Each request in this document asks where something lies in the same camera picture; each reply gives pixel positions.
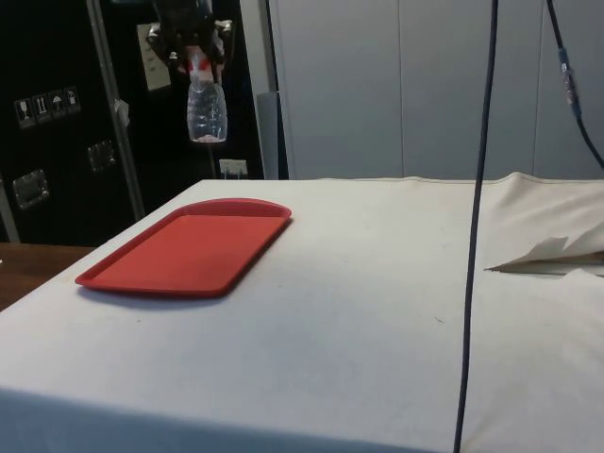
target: metal frame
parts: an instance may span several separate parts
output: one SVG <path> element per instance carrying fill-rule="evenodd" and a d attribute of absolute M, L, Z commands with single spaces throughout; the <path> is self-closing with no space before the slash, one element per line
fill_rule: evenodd
<path fill-rule="evenodd" d="M 94 45 L 96 47 L 101 75 L 105 85 L 105 93 L 111 112 L 111 121 L 113 122 L 117 147 L 120 152 L 120 157 L 122 158 L 122 166 L 126 176 L 130 204 L 132 205 L 135 220 L 139 221 L 144 217 L 143 197 L 141 196 L 141 188 L 134 166 L 134 158 L 132 157 L 132 149 L 130 147 L 127 130 L 122 124 L 118 112 L 116 112 L 113 107 L 115 100 L 120 99 L 120 93 L 117 87 L 115 73 L 113 72 L 113 61 L 111 59 L 107 34 L 105 32 L 103 12 L 99 0 L 86 0 L 86 6 L 91 21 Z"/>
<path fill-rule="evenodd" d="M 278 117 L 277 71 L 271 49 L 268 2 L 245 0 L 241 2 L 241 9 L 262 169 L 265 179 L 278 179 L 278 171 L 275 170 L 275 162 L 278 162 L 275 126 Z"/>
<path fill-rule="evenodd" d="M 0 175 L 0 218 L 2 218 L 2 223 L 7 231 L 8 240 L 12 243 L 20 243 L 21 238 L 19 237 L 15 219 L 12 216 L 10 204 L 8 203 L 7 191 L 4 187 L 2 175 Z"/>

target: cabinet door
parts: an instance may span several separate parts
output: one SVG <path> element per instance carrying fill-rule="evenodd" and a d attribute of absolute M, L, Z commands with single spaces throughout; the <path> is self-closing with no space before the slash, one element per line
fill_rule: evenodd
<path fill-rule="evenodd" d="M 564 45 L 575 70 L 583 121 L 600 151 L 604 150 L 604 3 L 594 0 L 555 2 Z M 558 49 L 547 12 L 544 14 L 535 175 L 555 178 L 601 178 L 600 169 L 581 138 L 566 104 Z"/>
<path fill-rule="evenodd" d="M 402 176 L 397 0 L 271 0 L 290 176 Z"/>
<path fill-rule="evenodd" d="M 541 0 L 501 2 L 487 177 L 532 172 Z M 491 2 L 401 0 L 405 176 L 474 178 Z"/>

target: clear plastic bottle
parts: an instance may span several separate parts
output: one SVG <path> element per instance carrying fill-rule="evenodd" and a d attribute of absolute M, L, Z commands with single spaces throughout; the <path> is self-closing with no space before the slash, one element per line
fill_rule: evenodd
<path fill-rule="evenodd" d="M 205 58 L 199 47 L 189 52 L 192 66 L 187 105 L 189 138 L 196 143 L 224 142 L 227 139 L 225 92 L 219 83 L 214 82 L 211 67 Z"/>

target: red tray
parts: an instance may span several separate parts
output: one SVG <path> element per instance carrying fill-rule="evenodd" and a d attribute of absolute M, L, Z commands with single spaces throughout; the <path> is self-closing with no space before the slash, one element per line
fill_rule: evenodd
<path fill-rule="evenodd" d="M 228 293 L 290 223 L 267 201 L 211 200 L 175 210 L 79 276 L 86 288 L 217 297 Z"/>

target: cable connector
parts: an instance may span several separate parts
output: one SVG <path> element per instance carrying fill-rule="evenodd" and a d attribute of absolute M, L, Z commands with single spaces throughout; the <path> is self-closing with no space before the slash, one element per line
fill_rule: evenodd
<path fill-rule="evenodd" d="M 558 50 L 558 58 L 560 59 L 560 70 L 564 77 L 566 101 L 573 110 L 575 117 L 580 118 L 583 112 L 581 110 L 581 104 L 579 101 L 579 92 L 577 91 L 577 84 L 575 83 L 575 78 L 573 77 L 573 70 L 570 67 L 568 53 L 564 47 Z"/>

